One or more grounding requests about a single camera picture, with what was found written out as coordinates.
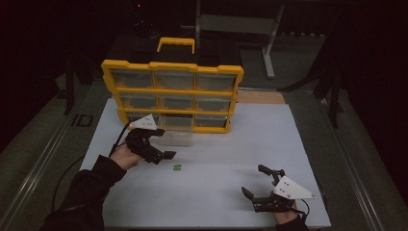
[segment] plastic storage case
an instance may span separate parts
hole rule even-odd
[[[159,126],[177,132],[163,139],[167,144],[186,144],[191,132],[227,133],[243,77],[239,53],[232,52],[234,59],[218,57],[219,64],[203,65],[200,60],[208,59],[194,53],[191,38],[161,38],[155,48],[146,48],[144,42],[136,37],[117,38],[102,64],[120,120],[127,123],[153,114]],[[167,53],[173,48],[184,51]]]

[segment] gray surface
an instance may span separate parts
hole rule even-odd
[[[280,36],[272,48],[272,61],[276,78],[268,80],[261,50],[242,51],[245,75],[240,87],[274,90],[285,87],[306,76],[310,64],[317,55],[324,38],[292,38]],[[369,230],[355,191],[344,175],[342,149],[332,128],[325,122],[320,104],[310,95],[314,83],[302,89],[286,93],[293,116],[309,156],[312,169],[320,181],[328,200],[328,214],[333,226],[323,230]],[[38,188],[25,210],[15,221],[13,230],[38,230],[51,205],[50,193],[61,173],[77,156],[85,154],[93,135],[98,117],[103,110],[109,93],[103,86],[92,86],[79,111],[79,114],[95,116],[89,128],[72,127],[61,143],[55,161],[40,180]],[[383,224],[383,230],[408,230],[407,208],[397,193],[393,182],[379,161],[367,131],[352,110],[346,95],[341,95],[343,114],[338,114],[340,128],[337,130],[344,146],[353,160],[365,189],[373,201],[375,211]],[[13,199],[25,173],[36,160],[36,155],[44,148],[59,123],[64,103],[51,100],[26,129],[19,134],[7,151],[0,156],[0,211]],[[79,165],[73,168],[64,179],[60,197]]]

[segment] drawer compartment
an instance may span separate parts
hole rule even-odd
[[[159,108],[169,110],[192,110],[192,95],[159,94]]]
[[[235,74],[196,74],[196,89],[208,91],[232,91],[237,75]]]
[[[231,97],[204,96],[195,97],[195,109],[201,112],[228,112],[231,104]]]
[[[188,71],[157,70],[154,75],[158,89],[193,90],[194,88],[194,74]]]
[[[121,88],[152,89],[153,81],[149,70],[112,69],[115,84]]]
[[[166,131],[192,131],[192,115],[161,114],[159,127]]]
[[[124,108],[157,109],[156,95],[153,93],[121,92],[119,97]]]
[[[195,126],[197,127],[224,127],[227,121],[225,115],[196,115]]]
[[[141,119],[141,118],[143,118],[145,116],[149,116],[149,115],[150,115],[150,113],[134,113],[134,112],[127,112],[126,113],[126,116],[129,117],[130,121],[136,121],[138,119]],[[159,124],[159,114],[152,114],[152,115],[153,115],[153,119],[154,119],[154,122],[156,123],[156,125]]]

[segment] yellow organizer box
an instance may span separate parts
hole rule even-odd
[[[164,44],[190,45],[194,39],[161,38]],[[152,114],[167,130],[191,128],[194,133],[227,133],[242,81],[240,65],[199,66],[172,62],[131,64],[105,60],[104,81],[113,94],[123,123]]]

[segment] dark background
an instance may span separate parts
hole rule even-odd
[[[247,4],[269,2],[208,0],[203,11],[268,16]],[[407,202],[408,4],[321,2],[333,1],[290,4],[280,32],[327,36],[311,73],[339,64],[342,88]],[[90,84],[117,35],[179,35],[179,25],[194,24],[194,13],[192,0],[1,2],[0,151],[58,93],[55,78],[67,55],[81,83]]]

